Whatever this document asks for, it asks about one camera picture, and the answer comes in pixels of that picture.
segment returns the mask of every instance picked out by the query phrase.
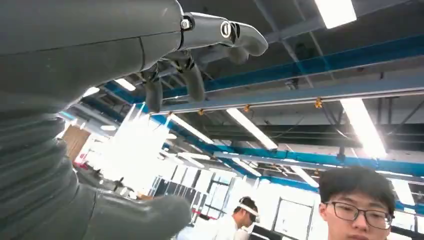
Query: white shirt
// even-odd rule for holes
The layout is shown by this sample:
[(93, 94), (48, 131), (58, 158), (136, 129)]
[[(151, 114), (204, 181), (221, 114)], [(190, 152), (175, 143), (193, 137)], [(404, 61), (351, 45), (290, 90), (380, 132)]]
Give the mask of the white shirt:
[(218, 220), (210, 220), (203, 226), (186, 229), (178, 234), (178, 240), (235, 240), (237, 227), (231, 215), (226, 215)]

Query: pipe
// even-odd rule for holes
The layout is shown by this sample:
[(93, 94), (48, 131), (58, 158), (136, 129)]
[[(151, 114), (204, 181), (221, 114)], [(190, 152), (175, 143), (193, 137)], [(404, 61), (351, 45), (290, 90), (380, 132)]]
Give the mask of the pipe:
[(424, 94), (424, 81), (419, 76), (405, 77), (402, 80), (370, 81), (334, 85), (322, 88), (309, 88), (297, 91), (270, 92), (243, 97), (227, 97), (199, 103), (186, 103), (164, 106), (156, 115), (168, 113), (180, 114), (203, 111), (218, 111), (228, 108), (273, 107), (293, 104), (314, 104), (318, 97), (323, 103), (340, 101), (346, 98), (374, 99)]

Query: red object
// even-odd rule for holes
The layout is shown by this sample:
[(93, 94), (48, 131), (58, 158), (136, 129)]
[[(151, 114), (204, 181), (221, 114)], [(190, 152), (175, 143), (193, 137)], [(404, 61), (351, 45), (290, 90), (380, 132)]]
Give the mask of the red object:
[(218, 218), (215, 218), (215, 217), (211, 217), (211, 216), (204, 215), (204, 214), (202, 214), (201, 212), (199, 212), (199, 211), (195, 210), (194, 208), (193, 208), (193, 209), (191, 209), (191, 211), (192, 211), (194, 214), (206, 216), (208, 219), (212, 219), (212, 220), (217, 220), (217, 219), (218, 219)]

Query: eyeglasses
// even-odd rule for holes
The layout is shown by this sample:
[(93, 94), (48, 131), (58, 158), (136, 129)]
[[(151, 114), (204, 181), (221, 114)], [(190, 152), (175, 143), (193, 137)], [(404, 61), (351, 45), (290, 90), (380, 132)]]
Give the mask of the eyeglasses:
[(248, 213), (249, 213), (249, 218), (252, 221), (252, 223), (256, 222), (256, 216), (253, 215), (253, 213), (251, 213), (251, 212), (248, 212)]
[(335, 215), (339, 219), (347, 221), (355, 221), (360, 212), (363, 212), (366, 222), (377, 229), (387, 230), (392, 225), (394, 216), (387, 212), (376, 210), (361, 210), (356, 206), (346, 204), (344, 202), (326, 202), (325, 204), (332, 204), (334, 206)]

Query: fluorescent light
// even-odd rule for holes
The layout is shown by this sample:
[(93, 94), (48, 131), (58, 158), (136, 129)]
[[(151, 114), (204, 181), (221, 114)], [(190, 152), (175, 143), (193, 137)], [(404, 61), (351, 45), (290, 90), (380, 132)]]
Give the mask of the fluorescent light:
[(104, 131), (115, 131), (117, 129), (114, 125), (103, 125), (100, 128)]
[(417, 212), (415, 212), (414, 209), (408, 208), (408, 207), (403, 208), (403, 210), (405, 211), (405, 213), (409, 213), (409, 214), (416, 214), (417, 213)]
[(168, 133), (168, 135), (166, 136), (166, 139), (177, 139), (177, 136), (175, 136), (175, 134)]
[(182, 120), (181, 118), (179, 118), (177, 115), (171, 114), (170, 117), (171, 117), (171, 119), (174, 122), (176, 122), (177, 124), (179, 124), (181, 127), (187, 129), (192, 134), (196, 135), (198, 138), (200, 138), (201, 140), (203, 140), (205, 143), (207, 143), (207, 144), (214, 144), (214, 141), (212, 141), (209, 137), (207, 137), (203, 133), (199, 132), (197, 129), (195, 129), (190, 124), (188, 124), (187, 122), (185, 122), (184, 120)]
[(415, 201), (412, 197), (408, 182), (400, 179), (391, 179), (390, 181), (393, 184), (394, 191), (396, 192), (399, 201), (406, 205), (415, 206)]
[(222, 170), (222, 169), (218, 169), (218, 168), (209, 168), (209, 171), (217, 173), (217, 174), (221, 174), (221, 175), (224, 175), (224, 176), (229, 176), (229, 177), (237, 176), (237, 173), (235, 173), (233, 171), (226, 171), (226, 170)]
[(403, 173), (397, 173), (397, 172), (391, 172), (391, 171), (375, 171), (379, 174), (390, 174), (390, 175), (397, 175), (397, 176), (404, 176), (404, 177), (413, 177), (410, 174), (403, 174)]
[(342, 99), (340, 103), (349, 117), (350, 124), (355, 130), (359, 141), (362, 143), (364, 151), (373, 158), (384, 157), (386, 150), (383, 142), (362, 99)]
[(251, 166), (252, 168), (257, 168), (257, 167), (259, 167), (259, 165), (258, 165), (256, 162), (253, 162), (253, 161), (251, 161), (251, 162), (249, 163), (249, 166)]
[(305, 182), (307, 182), (307, 184), (311, 185), (314, 188), (319, 187), (319, 184), (314, 179), (312, 179), (312, 177), (309, 176), (302, 168), (298, 166), (291, 166), (290, 168), (295, 173), (297, 173), (297, 175), (299, 175), (299, 177), (301, 177)]
[(228, 108), (226, 110), (239, 124), (251, 132), (267, 149), (277, 149), (278, 146), (267, 137), (253, 122), (251, 122), (243, 113), (237, 108)]
[(255, 169), (253, 169), (251, 166), (247, 165), (245, 162), (241, 161), (240, 158), (238, 157), (233, 157), (232, 160), (240, 165), (242, 168), (246, 169), (247, 171), (249, 171), (251, 174), (255, 175), (256, 177), (261, 177), (262, 174), (260, 174), (258, 171), (256, 171)]
[(352, 0), (315, 0), (327, 29), (353, 22), (357, 19)]
[(184, 164), (184, 161), (179, 159), (178, 157), (176, 157), (175, 154), (171, 154), (171, 153), (164, 151), (164, 150), (160, 150), (160, 153), (163, 154), (164, 156), (166, 156), (167, 158), (173, 160), (177, 164), (180, 164), (180, 165)]
[(136, 90), (136, 86), (132, 85), (129, 81), (125, 80), (124, 78), (116, 79), (115, 82), (117, 82), (119, 85), (121, 85), (122, 87), (124, 87), (130, 92)]
[(185, 159), (185, 160), (187, 160), (187, 161), (189, 161), (190, 163), (192, 163), (193, 165), (195, 165), (196, 167), (198, 167), (198, 168), (204, 168), (205, 167), (205, 165), (203, 165), (203, 164), (201, 164), (200, 162), (198, 162), (198, 161), (196, 161), (196, 160), (194, 160), (193, 158), (191, 158), (191, 157), (188, 157), (188, 156), (181, 156), (183, 159)]
[(264, 184), (270, 184), (271, 183), (271, 181), (269, 179), (266, 179), (266, 178), (261, 179), (260, 182), (264, 183)]
[(87, 91), (85, 91), (84, 95), (82, 95), (83, 98), (93, 95), (95, 93), (98, 93), (100, 91), (100, 89), (98, 87), (90, 87), (89, 89), (87, 89)]
[(79, 126), (79, 129), (80, 129), (80, 130), (83, 130), (85, 126), (86, 126), (86, 122), (83, 122), (83, 123), (81, 124), (81, 126)]
[(121, 195), (124, 195), (125, 192), (127, 192), (127, 187), (122, 188), (122, 190), (120, 191), (120, 194)]
[(180, 152), (177, 154), (180, 157), (188, 157), (193, 159), (211, 160), (211, 157), (203, 154), (196, 154), (191, 152)]
[(70, 121), (70, 124), (71, 124), (72, 126), (77, 125), (77, 123), (78, 123), (78, 118), (75, 118), (74, 120)]

